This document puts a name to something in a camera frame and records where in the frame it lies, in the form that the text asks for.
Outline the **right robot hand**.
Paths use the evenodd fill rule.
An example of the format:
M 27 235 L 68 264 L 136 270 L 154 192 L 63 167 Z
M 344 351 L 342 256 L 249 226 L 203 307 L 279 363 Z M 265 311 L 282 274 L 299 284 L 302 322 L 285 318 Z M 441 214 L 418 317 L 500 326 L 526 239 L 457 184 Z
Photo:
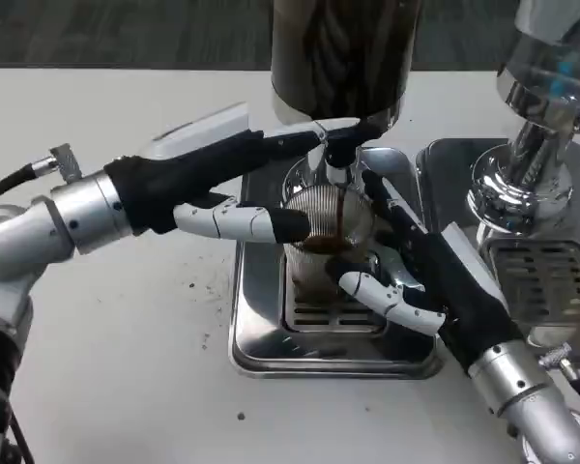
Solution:
M 345 293 L 397 325 L 438 335 L 464 371 L 490 348 L 523 335 L 508 314 L 491 277 L 480 280 L 443 233 L 429 231 L 385 177 L 366 169 L 363 190 L 376 216 L 388 226 L 378 244 L 400 254 L 420 290 L 386 283 L 365 265 L 331 258 L 325 270 Z

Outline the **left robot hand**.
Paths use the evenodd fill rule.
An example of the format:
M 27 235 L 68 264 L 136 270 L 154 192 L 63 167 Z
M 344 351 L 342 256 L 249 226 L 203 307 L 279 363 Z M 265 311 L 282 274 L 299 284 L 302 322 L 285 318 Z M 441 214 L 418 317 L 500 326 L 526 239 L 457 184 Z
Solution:
M 145 156 L 116 159 L 103 171 L 134 234 L 175 229 L 237 242 L 293 244 L 311 232 L 301 211 L 247 205 L 214 189 L 274 162 L 324 148 L 343 169 L 357 147 L 379 135 L 366 120 L 310 121 L 278 130 L 252 130 L 237 104 L 155 138 Z

